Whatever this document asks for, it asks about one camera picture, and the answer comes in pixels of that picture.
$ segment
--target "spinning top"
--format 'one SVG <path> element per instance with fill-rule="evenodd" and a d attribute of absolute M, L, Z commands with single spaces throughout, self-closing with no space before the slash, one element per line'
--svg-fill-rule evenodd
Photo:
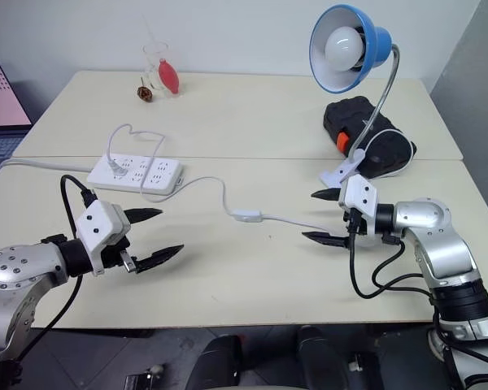
<path fill-rule="evenodd" d="M 141 100 L 144 100 L 145 102 L 151 102 L 152 101 L 152 91 L 150 91 L 145 86 L 145 82 L 143 81 L 143 78 L 141 78 L 141 84 L 142 84 L 142 86 L 137 89 L 138 97 Z"/>

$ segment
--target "white power strip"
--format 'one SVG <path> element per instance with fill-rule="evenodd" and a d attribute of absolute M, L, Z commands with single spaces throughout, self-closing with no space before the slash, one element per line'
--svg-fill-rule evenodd
<path fill-rule="evenodd" d="M 87 181 L 97 189 L 116 189 L 138 193 L 150 157 L 111 154 L 111 158 L 128 172 L 125 175 L 114 175 L 112 168 L 108 165 L 107 156 L 104 154 L 90 172 Z M 181 172 L 182 165 L 179 161 L 170 158 L 156 158 L 146 176 L 143 192 L 169 195 L 176 187 Z"/>

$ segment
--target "desk lamp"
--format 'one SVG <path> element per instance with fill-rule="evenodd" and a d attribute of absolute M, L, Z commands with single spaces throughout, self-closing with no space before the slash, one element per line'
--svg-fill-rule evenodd
<path fill-rule="evenodd" d="M 391 51 L 393 65 L 389 80 L 370 118 L 363 121 L 363 130 L 355 139 L 347 134 L 341 138 L 338 134 L 337 147 L 347 158 L 334 172 L 320 174 L 320 179 L 330 188 L 340 188 L 340 183 L 354 174 L 365 159 L 365 150 L 359 149 L 359 145 L 372 128 L 394 82 L 399 65 L 399 48 L 392 43 L 387 30 L 375 27 L 365 13 L 353 6 L 332 6 L 316 22 L 309 44 L 309 61 L 316 82 L 327 92 L 343 93 L 354 88 L 373 67 L 382 65 Z M 408 143 L 411 145 L 412 159 L 413 148 L 410 141 Z"/>

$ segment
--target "blue lamp shade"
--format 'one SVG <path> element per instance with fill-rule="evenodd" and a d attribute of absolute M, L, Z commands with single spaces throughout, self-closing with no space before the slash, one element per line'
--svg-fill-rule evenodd
<path fill-rule="evenodd" d="M 337 71 L 325 57 L 329 36 L 340 27 L 354 28 L 361 36 L 364 49 L 359 62 L 351 69 Z M 309 43 L 309 62 L 316 82 L 331 93 L 353 89 L 373 67 L 382 65 L 389 57 L 392 40 L 387 30 L 375 27 L 358 8 L 347 4 L 330 7 L 316 22 Z"/>

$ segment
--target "plug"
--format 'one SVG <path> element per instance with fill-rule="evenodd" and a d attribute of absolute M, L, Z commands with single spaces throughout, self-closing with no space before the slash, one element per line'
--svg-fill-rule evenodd
<path fill-rule="evenodd" d="M 81 191 L 81 198 L 85 207 L 92 205 L 92 202 L 97 201 L 98 197 L 92 189 L 84 189 Z"/>
<path fill-rule="evenodd" d="M 128 169 L 121 167 L 114 160 L 108 160 L 108 166 L 112 169 L 112 172 L 114 173 L 114 175 L 117 175 L 117 176 L 125 176 L 129 172 Z"/>
<path fill-rule="evenodd" d="M 347 226 L 347 231 L 349 233 L 357 233 L 359 226 L 361 225 L 361 211 L 355 209 L 354 207 L 351 209 L 349 213 L 349 225 Z"/>
<path fill-rule="evenodd" d="M 383 236 L 381 237 L 381 242 L 383 242 L 383 244 L 388 244 L 388 245 L 399 245 L 401 239 L 397 236 L 392 236 L 388 232 L 383 232 Z"/>
<path fill-rule="evenodd" d="M 260 210 L 232 210 L 231 215 L 239 222 L 262 222 L 264 220 Z"/>

